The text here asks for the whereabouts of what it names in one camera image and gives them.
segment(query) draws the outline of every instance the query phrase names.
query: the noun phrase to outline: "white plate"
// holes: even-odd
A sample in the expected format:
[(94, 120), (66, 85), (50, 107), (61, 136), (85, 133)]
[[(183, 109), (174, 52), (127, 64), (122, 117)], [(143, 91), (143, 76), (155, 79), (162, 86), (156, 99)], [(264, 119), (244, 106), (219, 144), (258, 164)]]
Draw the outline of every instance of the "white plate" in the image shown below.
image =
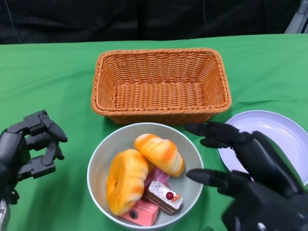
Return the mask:
[[(303, 183), (308, 183), (308, 134), (296, 122), (273, 112), (247, 111), (233, 116), (226, 123), (241, 132), (260, 131), (270, 137), (286, 154)], [(219, 149), (219, 154), (230, 171), (247, 172), (230, 148)]]

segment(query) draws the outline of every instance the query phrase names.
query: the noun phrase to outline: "croissant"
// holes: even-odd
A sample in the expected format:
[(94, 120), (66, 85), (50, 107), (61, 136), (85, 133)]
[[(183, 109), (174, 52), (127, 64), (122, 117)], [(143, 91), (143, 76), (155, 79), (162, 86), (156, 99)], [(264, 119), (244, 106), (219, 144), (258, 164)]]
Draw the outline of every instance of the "croissant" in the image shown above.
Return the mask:
[(165, 173), (178, 177), (183, 172), (185, 161), (172, 141), (152, 134), (143, 134), (135, 140), (134, 146)]
[(106, 181), (106, 201), (111, 212), (122, 215), (142, 197), (148, 164), (136, 150), (118, 153), (111, 162)]

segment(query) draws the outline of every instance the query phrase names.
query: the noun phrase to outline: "bowl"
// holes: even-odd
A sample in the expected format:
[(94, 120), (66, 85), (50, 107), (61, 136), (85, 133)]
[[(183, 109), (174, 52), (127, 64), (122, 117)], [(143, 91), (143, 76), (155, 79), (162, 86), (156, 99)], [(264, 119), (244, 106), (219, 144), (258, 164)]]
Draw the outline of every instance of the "bowl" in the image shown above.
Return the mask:
[[(135, 139), (151, 133), (162, 139), (173, 141), (185, 160), (185, 170), (178, 178), (171, 178), (171, 190), (183, 198), (181, 210), (169, 216), (159, 211), (156, 222), (152, 226), (139, 226), (119, 216), (113, 215), (105, 199), (106, 178), (114, 156), (126, 149), (134, 149)], [(88, 166), (87, 181), (91, 197), (96, 206), (111, 220), (132, 230), (159, 230), (180, 220), (196, 203), (202, 191), (202, 184), (187, 178), (186, 172), (192, 168), (203, 168), (201, 156), (194, 144), (179, 131), (162, 124), (138, 123), (125, 126), (107, 136), (95, 149)]]

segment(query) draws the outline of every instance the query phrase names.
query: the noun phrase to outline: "orange wicker basket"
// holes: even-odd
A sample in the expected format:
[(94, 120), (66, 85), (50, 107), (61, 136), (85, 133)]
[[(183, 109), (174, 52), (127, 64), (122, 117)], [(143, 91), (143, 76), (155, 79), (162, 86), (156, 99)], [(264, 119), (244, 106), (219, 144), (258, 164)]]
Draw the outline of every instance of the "orange wicker basket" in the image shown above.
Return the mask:
[(212, 49), (107, 51), (96, 64), (91, 105), (118, 124), (205, 122), (231, 95)]

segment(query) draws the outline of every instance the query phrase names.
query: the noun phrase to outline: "black backdrop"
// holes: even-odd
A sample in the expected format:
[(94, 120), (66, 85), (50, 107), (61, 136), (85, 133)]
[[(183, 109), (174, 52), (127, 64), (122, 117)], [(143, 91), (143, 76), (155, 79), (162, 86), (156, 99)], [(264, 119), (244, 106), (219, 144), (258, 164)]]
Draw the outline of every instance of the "black backdrop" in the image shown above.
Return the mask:
[(18, 38), (22, 43), (50, 43), (283, 33), (299, 4), (300, 0), (0, 0), (0, 44), (19, 43)]

